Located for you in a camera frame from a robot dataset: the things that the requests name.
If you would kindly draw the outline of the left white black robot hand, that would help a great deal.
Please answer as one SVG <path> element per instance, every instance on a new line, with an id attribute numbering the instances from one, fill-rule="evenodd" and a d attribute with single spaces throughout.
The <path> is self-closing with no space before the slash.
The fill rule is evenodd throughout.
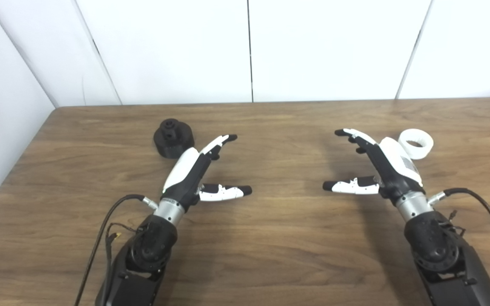
<path id="1" fill-rule="evenodd" d="M 221 148 L 237 139 L 236 134 L 224 134 L 198 151 L 187 149 L 171 170 L 162 189 L 161 201 L 154 215 L 177 227 L 190 207 L 200 201 L 219 202 L 239 199 L 252 194 L 252 188 L 202 183 L 211 163 L 219 159 Z"/>

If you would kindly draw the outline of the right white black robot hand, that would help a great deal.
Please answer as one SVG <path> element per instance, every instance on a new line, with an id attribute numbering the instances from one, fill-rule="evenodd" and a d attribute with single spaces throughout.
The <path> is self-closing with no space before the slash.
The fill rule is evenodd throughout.
<path id="1" fill-rule="evenodd" d="M 378 143 L 367 134 L 351 128 L 336 130 L 335 134 L 358 145 L 356 152 L 369 157 L 377 174 L 344 181 L 325 181 L 322 185 L 324 190 L 344 194 L 379 194 L 391 201 L 405 221 L 434 212 L 427 202 L 422 178 L 399 142 L 386 137 Z"/>

